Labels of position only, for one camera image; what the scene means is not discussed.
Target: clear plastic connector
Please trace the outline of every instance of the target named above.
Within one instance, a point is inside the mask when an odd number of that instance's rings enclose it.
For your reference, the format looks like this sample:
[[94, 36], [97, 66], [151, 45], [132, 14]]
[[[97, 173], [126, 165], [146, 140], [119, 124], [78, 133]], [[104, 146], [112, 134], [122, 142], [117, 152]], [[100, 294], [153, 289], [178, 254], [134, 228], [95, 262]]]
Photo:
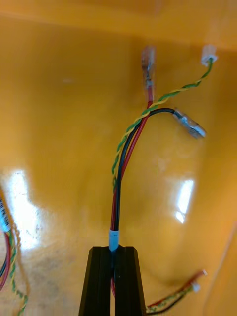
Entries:
[[213, 63], [218, 59], [216, 56], [216, 47], [213, 45], [205, 45], [202, 49], [201, 63], [208, 67], [209, 60], [212, 58]]
[[147, 46], [142, 52], [142, 69], [147, 88], [153, 85], [155, 62], [156, 49], [152, 46]]

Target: glossy orange background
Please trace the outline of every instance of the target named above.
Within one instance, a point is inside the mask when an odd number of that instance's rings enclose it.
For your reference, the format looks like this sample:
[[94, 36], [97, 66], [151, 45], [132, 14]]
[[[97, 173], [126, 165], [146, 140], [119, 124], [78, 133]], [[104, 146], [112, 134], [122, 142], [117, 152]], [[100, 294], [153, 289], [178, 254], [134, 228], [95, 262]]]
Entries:
[[[237, 314], [236, 15], [223, 0], [0, 1], [1, 196], [25, 315], [78, 314], [88, 251], [108, 243], [116, 147], [146, 107], [142, 50], [157, 48], [160, 96], [206, 71], [206, 43], [219, 56], [210, 76], [167, 105], [207, 138], [149, 120], [123, 180], [120, 242], [138, 250], [147, 304], [205, 268], [201, 291], [167, 315]], [[0, 314], [17, 306], [8, 282]]]

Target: green and yellow twisted wire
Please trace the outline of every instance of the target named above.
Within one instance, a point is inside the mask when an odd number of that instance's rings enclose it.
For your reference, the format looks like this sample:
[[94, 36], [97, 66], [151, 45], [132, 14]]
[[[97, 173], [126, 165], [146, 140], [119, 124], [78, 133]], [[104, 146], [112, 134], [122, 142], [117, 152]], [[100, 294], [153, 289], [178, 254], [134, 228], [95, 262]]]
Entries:
[[118, 160], [119, 160], [119, 155], [120, 155], [120, 153], [121, 153], [121, 151], [122, 151], [122, 147], [123, 147], [123, 145], [125, 144], [125, 142], [126, 142], [128, 136], [129, 136], [129, 134], [133, 131], [133, 129], [135, 128], [135, 126], [138, 125], [138, 124], [141, 122], [141, 120], [142, 120], [143, 118], [147, 117], [147, 116], [150, 114], [151, 111], [156, 110], [159, 105], [165, 103], [170, 97], [173, 97], [173, 96], [175, 96], [176, 94], [178, 94], [178, 93], [180, 93], [180, 92], [187, 91], [187, 90], [189, 90], [190, 88], [198, 87], [198, 86], [200, 85], [200, 83], [202, 82], [202, 80], [203, 80], [204, 78], [206, 78], [206, 77], [209, 75], [209, 73], [211, 72], [212, 65], [213, 65], [213, 59], [210, 58], [210, 59], [209, 59], [209, 67], [208, 67], [208, 70], [207, 70], [207, 72], [206, 72], [200, 79], [196, 80], [196, 81], [193, 82], [193, 83], [186, 84], [186, 85], [184, 85], [184, 86], [183, 86], [182, 88], [180, 88], [180, 89], [173, 90], [173, 91], [171, 91], [170, 93], [166, 93], [166, 94], [164, 94], [163, 96], [161, 96], [161, 97], [157, 100], [157, 102], [154, 102], [154, 103], [152, 104], [152, 106], [150, 106], [148, 109], [146, 109], [145, 111], [143, 111], [143, 113], [141, 114], [141, 116], [138, 117], [138, 118], [135, 120], [135, 122], [127, 128], [126, 132], [125, 132], [125, 133], [123, 134], [123, 136], [122, 136], [122, 139], [121, 139], [120, 143], [118, 144], [117, 151], [116, 151], [116, 155], [115, 155], [115, 160], [114, 160], [114, 163], [113, 163], [113, 166], [112, 166], [113, 190], [114, 190], [115, 187], [116, 187], [116, 181], [117, 181], [117, 179], [116, 179], [116, 174], [117, 174], [117, 168], [116, 168], [116, 166], [117, 166], [117, 163], [118, 163]]
[[7, 235], [9, 237], [9, 243], [10, 243], [10, 247], [11, 247], [11, 262], [10, 262], [10, 273], [9, 273], [9, 276], [11, 279], [11, 289], [12, 289], [12, 292], [15, 293], [16, 296], [19, 296], [19, 298], [21, 299], [21, 307], [20, 307], [19, 312], [17, 313], [17, 316], [20, 316], [24, 312], [24, 309], [25, 309], [27, 301], [28, 301], [28, 297], [27, 297], [27, 295], [23, 294], [21, 291], [16, 289], [16, 282], [15, 282], [16, 247], [15, 247], [15, 241], [14, 241], [14, 236], [13, 236], [12, 232], [9, 231], [7, 233]]
[[187, 288], [185, 288], [183, 291], [174, 293], [168, 297], [166, 297], [162, 302], [160, 302], [157, 305], [146, 307], [146, 314], [152, 314], [161, 311], [166, 305], [172, 304], [174, 301], [179, 299], [181, 296], [186, 295], [188, 292], [191, 292], [193, 290], [193, 286], [190, 285]]

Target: wire bundle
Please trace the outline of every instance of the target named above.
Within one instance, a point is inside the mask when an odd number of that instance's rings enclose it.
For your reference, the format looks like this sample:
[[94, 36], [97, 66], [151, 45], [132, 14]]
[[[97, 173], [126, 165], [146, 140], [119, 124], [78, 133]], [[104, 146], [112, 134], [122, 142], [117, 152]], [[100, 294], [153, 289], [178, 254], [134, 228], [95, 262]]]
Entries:
[[[208, 76], [212, 69], [213, 60], [209, 59], [209, 68], [207, 72], [194, 83], [187, 84], [180, 89], [173, 90], [170, 93], [164, 94], [161, 96], [157, 102], [153, 103], [153, 88], [152, 86], [148, 87], [148, 107], [141, 114], [139, 118], [137, 118], [131, 126], [129, 126], [124, 133], [118, 147], [115, 156], [115, 161], [112, 166], [112, 175], [113, 175], [113, 203], [112, 203], [112, 214], [111, 214], [111, 230], [118, 231], [119, 230], [119, 214], [120, 214], [120, 192], [121, 192], [121, 181], [126, 170], [127, 164], [130, 160], [134, 147], [140, 137], [142, 130], [148, 120], [149, 117], [158, 114], [158, 113], [170, 113], [174, 114], [174, 110], [170, 108], [158, 108], [160, 104], [165, 103], [170, 97], [175, 96], [176, 94], [186, 91], [192, 87], [197, 87], [200, 85], [202, 80]], [[184, 298], [187, 293], [193, 290], [192, 282], [194, 282], [199, 276], [203, 275], [204, 272], [198, 272], [194, 277], [191, 278], [181, 289], [174, 292], [173, 294], [159, 300], [156, 303], [153, 303], [147, 306], [147, 314], [148, 315], [158, 315], [168, 311], [171, 307], [173, 307], [176, 303], [178, 303], [182, 298]], [[115, 282], [114, 277], [111, 278], [111, 289], [112, 293], [115, 296]]]
[[11, 288], [12, 292], [15, 293], [16, 296], [19, 296], [21, 299], [21, 307], [19, 309], [19, 312], [17, 313], [17, 316], [20, 316], [26, 307], [28, 297], [27, 295], [24, 295], [21, 291], [16, 289], [16, 282], [15, 282], [15, 269], [16, 269], [16, 247], [15, 247], [15, 241], [14, 236], [12, 234], [12, 231], [10, 230], [7, 233], [4, 233], [5, 237], [5, 243], [6, 243], [6, 258], [5, 261], [0, 269], [0, 277], [2, 277], [2, 280], [0, 282], [0, 291], [2, 290], [7, 276], [10, 277], [11, 282]]

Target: yellow plastic surface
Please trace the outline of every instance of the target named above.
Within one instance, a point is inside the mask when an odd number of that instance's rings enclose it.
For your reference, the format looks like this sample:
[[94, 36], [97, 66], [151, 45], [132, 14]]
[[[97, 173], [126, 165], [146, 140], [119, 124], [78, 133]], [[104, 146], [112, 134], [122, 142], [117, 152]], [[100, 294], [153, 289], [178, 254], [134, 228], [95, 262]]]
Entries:
[[[207, 138], [149, 119], [122, 183], [120, 243], [138, 250], [147, 304], [205, 268], [167, 316], [237, 315], [236, 3], [127, 2], [0, 1], [1, 197], [25, 315], [78, 314], [89, 249], [108, 243], [116, 147], [146, 107], [142, 50], [157, 48], [159, 96], [206, 71], [206, 43], [219, 56], [210, 76], [167, 105]], [[0, 315], [18, 304], [8, 280]]]

